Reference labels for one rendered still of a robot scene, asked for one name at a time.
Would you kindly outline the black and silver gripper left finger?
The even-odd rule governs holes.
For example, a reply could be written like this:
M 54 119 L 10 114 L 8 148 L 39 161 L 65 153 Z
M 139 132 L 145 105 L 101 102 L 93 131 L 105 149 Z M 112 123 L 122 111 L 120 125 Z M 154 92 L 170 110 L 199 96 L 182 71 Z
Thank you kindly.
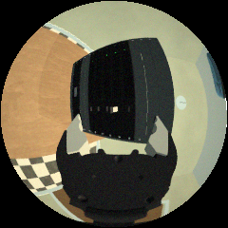
M 78 114 L 64 131 L 57 147 L 56 162 L 61 174 L 62 185 L 67 185 L 67 171 L 71 164 L 90 150 L 81 122 L 81 114 Z

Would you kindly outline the dark grey server rack frame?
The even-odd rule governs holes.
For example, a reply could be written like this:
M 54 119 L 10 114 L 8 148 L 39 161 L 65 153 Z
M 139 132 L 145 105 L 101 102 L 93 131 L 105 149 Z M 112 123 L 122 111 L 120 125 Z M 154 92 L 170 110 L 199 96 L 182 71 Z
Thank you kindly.
M 155 116 L 172 133 L 174 110 L 172 75 L 157 38 L 113 43 L 73 64 L 71 121 L 81 114 L 85 133 L 147 144 Z

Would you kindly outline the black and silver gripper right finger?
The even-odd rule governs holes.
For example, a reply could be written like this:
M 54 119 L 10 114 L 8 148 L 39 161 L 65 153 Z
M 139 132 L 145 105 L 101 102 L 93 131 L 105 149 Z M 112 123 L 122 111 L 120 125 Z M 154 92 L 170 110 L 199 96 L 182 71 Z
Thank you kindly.
M 158 116 L 154 119 L 153 134 L 146 144 L 146 155 L 159 160 L 166 172 L 166 187 L 171 184 L 173 173 L 177 166 L 178 154 L 171 134 Z

